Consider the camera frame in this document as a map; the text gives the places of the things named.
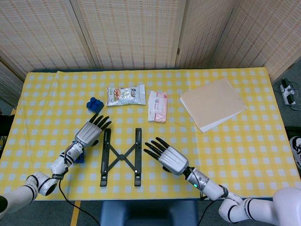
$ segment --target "blue toy block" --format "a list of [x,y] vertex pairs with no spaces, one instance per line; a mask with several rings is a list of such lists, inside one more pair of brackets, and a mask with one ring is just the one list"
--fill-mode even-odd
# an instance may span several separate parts
[[77,159],[74,161],[74,163],[84,163],[85,162],[85,155],[84,155],[84,150],[83,153],[77,157]]
[[103,108],[103,102],[96,99],[95,97],[92,97],[90,101],[87,103],[87,109],[94,112],[94,113],[100,113],[100,111]]

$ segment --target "black fingertip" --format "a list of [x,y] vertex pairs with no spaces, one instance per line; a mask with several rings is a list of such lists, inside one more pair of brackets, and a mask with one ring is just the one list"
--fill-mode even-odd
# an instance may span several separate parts
[[97,125],[102,118],[103,118],[103,115],[99,116],[93,124]]
[[155,153],[151,152],[150,150],[147,149],[143,149],[147,154],[149,154],[151,157],[153,157],[154,159],[158,160],[160,157],[158,155],[156,155]]
[[161,145],[161,144],[159,144],[159,143],[157,143],[156,141],[154,141],[154,140],[151,140],[150,141],[152,144],[154,144],[158,149],[160,149],[162,152],[164,152],[165,151],[165,148]]
[[108,121],[106,124],[104,124],[101,129],[104,130],[105,128],[107,128],[110,124],[112,123],[112,121]]
[[158,155],[161,155],[163,151],[160,151],[159,149],[155,148],[153,145],[145,142],[145,145],[148,146],[153,152],[155,152]]
[[93,115],[93,117],[90,119],[90,121],[89,122],[94,122],[94,120],[96,119],[96,117],[98,116],[98,113],[96,113],[95,115]]
[[165,148],[169,148],[169,144],[166,143],[164,140],[162,140],[159,137],[156,137],[156,140],[159,141]]
[[97,126],[98,126],[99,128],[101,128],[101,127],[104,125],[105,121],[107,121],[108,118],[109,118],[109,116],[104,117],[104,119],[101,120],[100,123],[99,123]]
[[94,143],[92,144],[91,147],[95,146],[96,144],[98,144],[99,140],[94,141]]
[[163,166],[162,169],[164,169],[166,172],[169,172],[169,173],[170,173],[169,169],[166,168],[165,166]]

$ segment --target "snack bag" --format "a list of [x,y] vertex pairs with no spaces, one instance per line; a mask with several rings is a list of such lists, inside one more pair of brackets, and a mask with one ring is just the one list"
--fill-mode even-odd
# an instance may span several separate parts
[[107,106],[145,105],[145,86],[129,88],[108,87]]
[[148,107],[149,121],[166,122],[167,93],[151,91]]

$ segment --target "paper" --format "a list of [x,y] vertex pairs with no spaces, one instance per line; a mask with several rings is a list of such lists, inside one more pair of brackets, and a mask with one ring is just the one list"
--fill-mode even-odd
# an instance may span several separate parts
[[187,91],[180,100],[203,133],[247,109],[226,78]]

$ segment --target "table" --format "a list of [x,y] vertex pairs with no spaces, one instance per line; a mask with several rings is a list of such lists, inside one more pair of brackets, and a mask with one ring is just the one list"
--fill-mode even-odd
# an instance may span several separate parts
[[[179,96],[222,77],[229,79],[248,110],[202,134]],[[156,136],[165,139],[188,157],[190,166],[243,197],[269,197],[284,186],[301,188],[265,68],[145,70],[29,73],[0,161],[0,194],[23,185],[35,171],[51,175],[51,163],[91,118],[85,107],[90,97],[105,102],[107,86],[142,83],[147,99],[151,90],[168,93],[167,121],[148,122],[147,105],[104,107],[102,113],[113,122],[111,144],[119,153],[133,144],[135,128],[141,127],[143,142]],[[102,144],[86,149],[85,154],[85,163],[73,165],[62,181],[71,200],[199,197],[184,176],[163,171],[146,153],[142,154],[141,187],[134,187],[134,173],[125,162],[110,170],[106,187],[99,187]],[[114,158],[111,152],[110,162]],[[134,162],[133,153],[129,159]],[[63,197],[56,188],[51,195],[37,199]]]

